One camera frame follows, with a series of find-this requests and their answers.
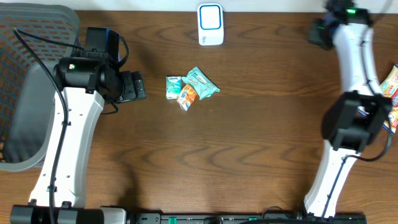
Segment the teal wet wipes pack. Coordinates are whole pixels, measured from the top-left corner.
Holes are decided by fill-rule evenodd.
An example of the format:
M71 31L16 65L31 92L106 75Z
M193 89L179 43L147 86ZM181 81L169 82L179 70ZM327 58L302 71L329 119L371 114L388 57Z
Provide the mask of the teal wet wipes pack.
M193 87L200 100L220 92L220 89L198 67L191 69L185 77L182 77L182 81Z

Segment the teal tissue pack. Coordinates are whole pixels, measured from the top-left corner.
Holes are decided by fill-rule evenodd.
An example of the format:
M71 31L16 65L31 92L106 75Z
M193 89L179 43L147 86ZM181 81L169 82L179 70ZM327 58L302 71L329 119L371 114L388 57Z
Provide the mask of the teal tissue pack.
M166 77L165 96L167 100L176 100L182 90L181 77Z

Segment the yellow snack bag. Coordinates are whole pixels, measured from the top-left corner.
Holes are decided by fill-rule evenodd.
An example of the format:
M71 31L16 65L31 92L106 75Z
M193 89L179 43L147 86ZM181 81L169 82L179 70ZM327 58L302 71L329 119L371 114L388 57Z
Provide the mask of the yellow snack bag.
M392 109L389 113L389 120L391 122L391 131L393 134L397 129L397 82L397 64L395 64L390 74L381 83L383 95L392 99Z

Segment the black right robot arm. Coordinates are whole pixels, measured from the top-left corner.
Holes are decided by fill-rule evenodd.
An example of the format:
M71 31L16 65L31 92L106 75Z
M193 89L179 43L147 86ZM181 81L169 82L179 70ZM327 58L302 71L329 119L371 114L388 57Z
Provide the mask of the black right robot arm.
M322 119L323 154L303 204L307 219L330 223L336 203L356 161L375 162L389 150L393 132L392 99L383 95L373 54L372 17L353 1L327 0L326 14L313 22L308 41L335 49L341 95Z

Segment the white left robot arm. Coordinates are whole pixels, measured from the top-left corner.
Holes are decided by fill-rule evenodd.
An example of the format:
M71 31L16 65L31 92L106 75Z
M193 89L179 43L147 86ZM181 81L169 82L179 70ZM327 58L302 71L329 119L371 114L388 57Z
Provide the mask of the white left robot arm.
M11 223L134 222L122 207L87 209L86 169L93 133L105 105L146 97L139 72L122 71L125 39L105 27L89 27L84 47L74 46L45 74L55 88L55 111L40 177L27 205L12 207Z

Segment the orange snack packet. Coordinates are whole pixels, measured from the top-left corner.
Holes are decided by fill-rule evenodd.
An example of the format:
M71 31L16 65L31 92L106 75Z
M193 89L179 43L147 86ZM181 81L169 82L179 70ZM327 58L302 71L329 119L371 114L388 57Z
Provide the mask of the orange snack packet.
M187 111L196 97L197 93L195 89L191 85L185 85L177 98L177 103L180 105L181 109Z

